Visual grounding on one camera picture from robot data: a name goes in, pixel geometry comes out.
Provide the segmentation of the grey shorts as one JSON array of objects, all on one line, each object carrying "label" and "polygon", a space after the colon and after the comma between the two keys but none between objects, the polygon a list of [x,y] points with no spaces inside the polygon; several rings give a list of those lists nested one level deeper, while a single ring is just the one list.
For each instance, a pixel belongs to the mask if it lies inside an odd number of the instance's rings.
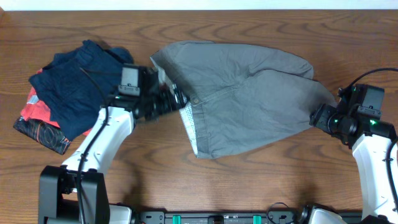
[{"label": "grey shorts", "polygon": [[200,159],[240,154],[300,133],[320,105],[336,103],[308,61],[278,49],[183,41],[151,60],[190,99],[180,114]]}]

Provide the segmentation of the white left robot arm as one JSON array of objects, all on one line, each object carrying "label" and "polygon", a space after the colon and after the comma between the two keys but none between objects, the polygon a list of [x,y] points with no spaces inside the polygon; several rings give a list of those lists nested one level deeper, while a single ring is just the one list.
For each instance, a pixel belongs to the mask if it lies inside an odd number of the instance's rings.
[{"label": "white left robot arm", "polygon": [[80,147],[61,166],[46,166],[39,180],[39,223],[139,223],[127,205],[108,200],[105,175],[136,121],[184,108],[176,85],[151,94],[109,95]]}]

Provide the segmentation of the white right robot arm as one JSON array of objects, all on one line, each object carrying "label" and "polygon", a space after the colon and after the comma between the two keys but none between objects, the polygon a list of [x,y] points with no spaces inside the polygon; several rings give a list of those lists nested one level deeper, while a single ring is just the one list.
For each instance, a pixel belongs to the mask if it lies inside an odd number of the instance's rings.
[{"label": "white right robot arm", "polygon": [[380,120],[381,112],[355,106],[347,111],[322,104],[309,125],[337,138],[352,150],[363,200],[363,223],[397,223],[397,134]]}]

